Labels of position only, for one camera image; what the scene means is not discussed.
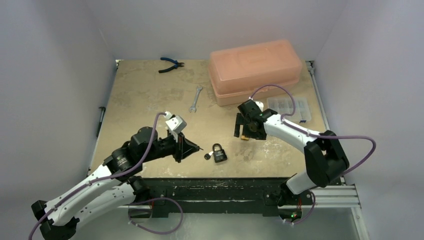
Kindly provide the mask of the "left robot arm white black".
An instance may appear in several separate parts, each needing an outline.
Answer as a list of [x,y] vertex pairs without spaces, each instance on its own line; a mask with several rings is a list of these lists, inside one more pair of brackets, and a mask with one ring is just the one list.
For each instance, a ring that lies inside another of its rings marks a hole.
[[114,150],[93,173],[55,199],[31,205],[45,240],[69,240],[84,223],[123,205],[142,205],[154,198],[137,174],[143,164],[171,156],[176,162],[201,150],[182,132],[167,131],[158,137],[153,127],[142,127],[129,141]]

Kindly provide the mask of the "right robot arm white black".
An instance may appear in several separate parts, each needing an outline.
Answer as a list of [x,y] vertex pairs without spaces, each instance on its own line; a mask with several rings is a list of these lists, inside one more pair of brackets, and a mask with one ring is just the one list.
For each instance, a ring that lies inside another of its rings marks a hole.
[[349,166],[349,160],[334,132],[318,132],[295,124],[272,109],[263,109],[249,99],[238,107],[234,136],[266,140],[278,138],[304,154],[305,169],[282,184],[280,196],[288,204],[300,198],[302,192],[314,187],[326,187]]

